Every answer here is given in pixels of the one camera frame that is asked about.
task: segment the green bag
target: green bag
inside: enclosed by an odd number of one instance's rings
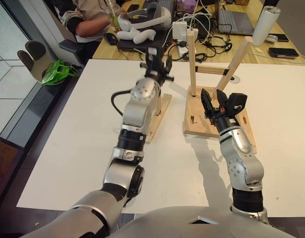
[[[66,66],[58,59],[46,69],[41,85],[59,84],[68,76],[76,77],[78,76],[78,71],[72,65]]]

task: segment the wooden table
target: wooden table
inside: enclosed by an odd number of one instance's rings
[[[123,5],[123,9],[127,10],[131,4],[139,4],[140,7],[142,7],[143,3],[144,3],[144,0],[127,1]],[[257,24],[257,20],[259,18],[259,14],[262,9],[262,4],[259,0],[250,0],[249,5],[247,5],[247,6],[236,5],[236,4],[227,4],[227,5],[225,5],[225,8],[226,8],[226,10],[231,10],[231,11],[247,12],[253,27],[255,27]],[[209,12],[213,13],[214,6],[209,6],[208,10],[209,10]],[[277,23],[273,26],[271,32],[272,33],[284,33],[284,31],[281,29],[281,27]],[[226,34],[219,34],[217,32],[215,32],[215,36],[221,36],[221,37],[225,37],[225,38],[227,37]],[[221,55],[216,55],[213,58],[208,58],[206,60],[206,62],[230,62],[236,53],[236,50],[234,50],[234,49],[238,49],[238,47],[240,46],[243,39],[244,39],[244,36],[231,35],[231,42],[233,44],[233,48],[229,52],[222,53]],[[269,57],[270,56],[268,53],[269,47],[294,48],[299,53],[299,51],[297,50],[295,45],[292,43],[292,41],[277,42],[273,45],[264,43],[263,45],[261,45],[259,47],[252,46],[251,49],[249,50],[249,52]],[[197,49],[198,53],[207,53],[209,56],[213,55],[213,52],[203,45],[196,44],[196,49]],[[129,58],[129,60],[140,60],[139,53],[137,53],[137,52],[127,52],[127,51],[121,51],[121,52],[124,55],[126,55]],[[179,58],[177,47],[172,49],[171,52],[172,52],[172,57],[174,59]],[[126,58],[118,51],[116,46],[111,46],[105,40],[103,40],[100,43],[95,54],[93,55],[93,59],[125,60]],[[297,57],[296,59],[285,59],[285,60],[292,61],[292,62],[304,62],[305,61],[305,59],[301,56]],[[288,63],[288,62],[282,62],[282,61],[269,59],[269,58],[265,58],[265,57],[261,57],[261,56],[250,55],[250,54],[246,54],[242,63],[305,65],[305,63],[301,63],[301,64]]]

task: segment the computer mouse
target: computer mouse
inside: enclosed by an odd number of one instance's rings
[[[117,37],[113,33],[104,34],[104,39],[111,45],[114,46],[118,43]]]

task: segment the laptop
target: laptop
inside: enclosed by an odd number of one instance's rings
[[[253,35],[254,28],[247,13],[221,10],[220,0],[215,0],[215,18],[218,21],[218,31],[221,33]]]

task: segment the wooden base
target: wooden base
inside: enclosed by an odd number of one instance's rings
[[[191,95],[191,87],[189,87],[187,91],[183,132],[186,134],[203,135],[218,138],[219,135],[216,127],[211,125],[209,119],[204,118],[204,107],[201,102],[202,88],[204,88],[210,94],[213,106],[216,108],[219,106],[217,99],[213,99],[214,92],[216,90],[215,88],[197,86],[196,96],[193,97]],[[251,142],[254,154],[256,154],[256,143],[251,131],[246,108],[236,115],[236,119],[238,120],[240,126],[244,127],[244,131]]]
[[[164,113],[166,113],[166,110],[168,108],[168,105],[172,99],[171,94],[163,94],[161,99],[161,113],[159,115],[154,115],[150,122],[150,131],[149,134],[146,137],[146,143],[150,143],[152,138],[154,137],[155,133],[157,132],[157,129],[159,127],[159,124],[162,120],[162,117]]]

